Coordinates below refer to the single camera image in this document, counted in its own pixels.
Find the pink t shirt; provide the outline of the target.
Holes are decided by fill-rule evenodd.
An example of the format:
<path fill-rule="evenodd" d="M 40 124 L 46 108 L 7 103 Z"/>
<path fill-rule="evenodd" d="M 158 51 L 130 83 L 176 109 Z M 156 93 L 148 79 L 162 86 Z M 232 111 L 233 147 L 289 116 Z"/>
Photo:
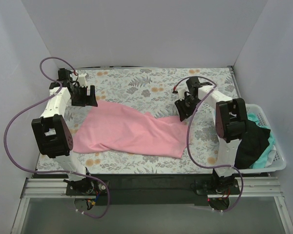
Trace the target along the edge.
<path fill-rule="evenodd" d="M 115 150 L 125 153 L 181 158 L 187 125 L 178 116 L 155 118 L 131 107 L 100 100 L 88 112 L 73 137 L 79 154 Z"/>

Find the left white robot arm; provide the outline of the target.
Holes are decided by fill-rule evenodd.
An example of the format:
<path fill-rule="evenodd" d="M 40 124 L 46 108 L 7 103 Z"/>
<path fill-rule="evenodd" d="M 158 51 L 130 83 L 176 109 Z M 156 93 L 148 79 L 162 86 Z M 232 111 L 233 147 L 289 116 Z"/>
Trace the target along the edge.
<path fill-rule="evenodd" d="M 96 107 L 95 87 L 88 86 L 87 73 L 78 74 L 65 68 L 58 70 L 58 79 L 49 86 L 50 99 L 42 115 L 31 126 L 41 154 L 55 160 L 68 174 L 69 188 L 83 195 L 94 191 L 88 169 L 71 154 L 73 136 L 64 120 L 65 109 L 73 106 Z"/>

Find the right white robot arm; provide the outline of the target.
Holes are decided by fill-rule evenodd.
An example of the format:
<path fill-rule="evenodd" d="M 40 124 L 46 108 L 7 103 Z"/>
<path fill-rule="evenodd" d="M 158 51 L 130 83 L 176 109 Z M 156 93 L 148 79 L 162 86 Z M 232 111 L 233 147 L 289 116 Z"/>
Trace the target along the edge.
<path fill-rule="evenodd" d="M 180 121 L 188 122 L 186 142 L 189 143 L 190 129 L 196 112 L 201 104 L 207 103 L 214 110 L 214 127 L 219 139 L 217 162 L 211 166 L 211 179 L 204 184 L 206 189 L 217 194 L 224 193 L 234 185 L 235 159 L 242 137 L 248 130 L 246 104 L 242 98 L 232 98 L 219 92 L 217 84 L 209 78 L 200 82 L 201 76 L 191 76 L 184 80 L 187 90 L 173 87 L 179 98 L 175 102 Z"/>

